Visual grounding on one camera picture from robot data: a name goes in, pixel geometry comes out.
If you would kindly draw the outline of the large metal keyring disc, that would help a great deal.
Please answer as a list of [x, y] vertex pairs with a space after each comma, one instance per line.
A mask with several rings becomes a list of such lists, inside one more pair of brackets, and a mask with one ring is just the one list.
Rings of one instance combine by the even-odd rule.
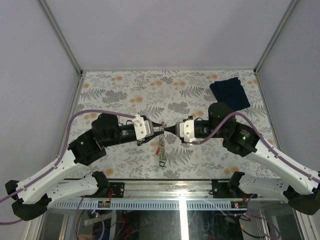
[[166, 164], [166, 161], [167, 161], [165, 143], [166, 143], [166, 141], [165, 141], [165, 132], [164, 132], [163, 134], [159, 135], [158, 148], [160, 149], [160, 152], [158, 155], [156, 154], [158, 156], [158, 158], [159, 158], [159, 156], [161, 156], [161, 159], [159, 158], [159, 165], [160, 165], [160, 162], [165, 162], [165, 164]]

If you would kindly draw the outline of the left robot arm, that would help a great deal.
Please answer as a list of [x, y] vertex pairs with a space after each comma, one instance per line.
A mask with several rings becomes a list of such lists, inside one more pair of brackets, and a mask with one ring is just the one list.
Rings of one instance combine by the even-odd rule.
[[57, 203], [76, 197], [106, 197], [110, 183], [101, 171], [69, 183], [61, 183], [69, 174], [88, 167], [106, 156], [111, 146], [136, 142], [142, 145], [164, 133], [163, 126], [145, 115], [128, 115], [128, 124], [120, 124], [120, 113], [101, 111], [91, 123], [91, 129], [71, 143], [65, 142], [60, 156], [25, 180], [10, 180], [5, 184], [13, 214], [22, 221], [43, 215]]

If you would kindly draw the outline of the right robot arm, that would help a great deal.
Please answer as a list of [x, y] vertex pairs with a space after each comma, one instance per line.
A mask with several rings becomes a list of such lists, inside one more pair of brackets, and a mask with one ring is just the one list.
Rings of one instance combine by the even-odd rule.
[[220, 138], [229, 152], [259, 163], [278, 176], [277, 179], [259, 178], [237, 171], [228, 182], [231, 196], [254, 194], [279, 199], [306, 215], [314, 215], [320, 209], [320, 173], [274, 147], [245, 115], [234, 112], [227, 104], [211, 104], [207, 120], [189, 117], [166, 127], [165, 131], [193, 145]]

